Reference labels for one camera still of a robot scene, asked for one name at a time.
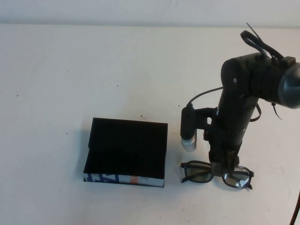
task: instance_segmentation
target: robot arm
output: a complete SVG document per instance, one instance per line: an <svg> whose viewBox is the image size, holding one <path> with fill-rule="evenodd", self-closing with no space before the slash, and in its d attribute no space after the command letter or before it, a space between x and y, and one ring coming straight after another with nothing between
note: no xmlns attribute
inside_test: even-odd
<svg viewBox="0 0 300 225"><path fill-rule="evenodd" d="M210 143L212 173L216 176L221 170L232 170L239 164L242 138L258 99L272 105L300 107L300 64L296 59L283 57L247 31L241 36L260 53L233 58L223 64L223 92L217 108L195 110L190 101L181 114L183 147L187 151L195 150L196 130L203 129L204 140ZM208 117L212 119L211 124L207 123Z"/></svg>

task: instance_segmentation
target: white wall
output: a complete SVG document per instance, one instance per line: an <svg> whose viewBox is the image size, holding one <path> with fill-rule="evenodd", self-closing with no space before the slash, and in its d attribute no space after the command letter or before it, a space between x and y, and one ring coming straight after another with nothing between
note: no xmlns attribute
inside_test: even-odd
<svg viewBox="0 0 300 225"><path fill-rule="evenodd" d="M0 23L300 27L300 0L0 0Z"/></svg>

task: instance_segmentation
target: white table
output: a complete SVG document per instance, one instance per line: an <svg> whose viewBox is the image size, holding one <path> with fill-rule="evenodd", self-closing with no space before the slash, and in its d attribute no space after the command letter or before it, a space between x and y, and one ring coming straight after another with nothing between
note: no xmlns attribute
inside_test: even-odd
<svg viewBox="0 0 300 225"><path fill-rule="evenodd" d="M255 52L243 30L0 25L0 224L288 224L300 187L299 110L278 106L281 121L259 101L262 117L239 154L255 172L252 191L217 177L180 182L180 163L208 161L209 151L200 132L197 150L184 151L181 110L221 86L225 60ZM257 32L300 60L300 30ZM195 108L217 106L220 94ZM83 182L93 117L168 123L165 187Z"/></svg>

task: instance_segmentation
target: black wire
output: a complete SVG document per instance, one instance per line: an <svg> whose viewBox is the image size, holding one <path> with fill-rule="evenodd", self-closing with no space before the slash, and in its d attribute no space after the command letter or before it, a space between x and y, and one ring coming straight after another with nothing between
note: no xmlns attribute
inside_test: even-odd
<svg viewBox="0 0 300 225"><path fill-rule="evenodd" d="M292 219L291 219L290 225L294 225L295 224L295 221L296 221L299 209L300 209L300 192L299 192L299 197L298 197L298 200L297 200L297 203L296 203L294 214L292 215Z"/></svg>
<svg viewBox="0 0 300 225"><path fill-rule="evenodd" d="M247 24L247 25L257 35L257 33L252 29L252 27L249 24ZM257 37L255 37L253 34L251 34L249 31L246 31L246 30L243 31L240 35L247 45L257 49L261 54L262 54L261 49L263 49L263 50L266 50L268 53L270 53L270 55L272 57L275 57L278 60L284 58L282 54L280 54L274 48L272 48L272 47L268 46L266 43L264 43L258 35L257 35Z"/></svg>
<svg viewBox="0 0 300 225"><path fill-rule="evenodd" d="M256 108L257 108L257 110L258 110L259 116L258 116L258 117L256 117L256 118L254 118L254 119L251 119L251 120L250 120L250 122L255 122L255 121L258 121L258 120L259 120L259 118L260 118L260 117L261 117L261 115L262 115L262 110L261 110L261 108L259 107L258 103L256 104Z"/></svg>
<svg viewBox="0 0 300 225"><path fill-rule="evenodd" d="M277 111L276 111L276 108L275 108L276 104L275 104L275 103L272 103L272 106L273 106L273 109L274 109L274 111L275 111L275 114L278 116Z"/></svg>
<svg viewBox="0 0 300 225"><path fill-rule="evenodd" d="M208 90L208 91L205 91L203 93L200 93L199 95L196 95L195 97L193 97L188 103L191 104L195 99L199 98L200 96L211 93L211 92L214 92L214 91L217 91L217 90L221 90L221 89L223 89L223 87L215 88L215 89Z"/></svg>
<svg viewBox="0 0 300 225"><path fill-rule="evenodd" d="M250 27L250 29L253 31L253 33L255 33L255 35L257 36L257 38L260 40L260 41L263 41L259 36L258 34L254 31L254 29L249 25L249 23L246 23L248 25L248 27Z"/></svg>

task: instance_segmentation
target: eyeglasses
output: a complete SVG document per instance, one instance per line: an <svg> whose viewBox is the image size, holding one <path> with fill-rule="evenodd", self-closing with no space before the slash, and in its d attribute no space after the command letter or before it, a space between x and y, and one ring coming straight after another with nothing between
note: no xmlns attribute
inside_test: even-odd
<svg viewBox="0 0 300 225"><path fill-rule="evenodd" d="M196 183L208 183L212 180L212 168L210 163L201 161L189 161L187 163L181 163L181 168L184 168L185 178L182 179L182 183L187 180ZM234 170L228 172L221 172L224 183L233 188L249 188L251 178L254 177L254 173L248 168L243 166L237 166Z"/></svg>

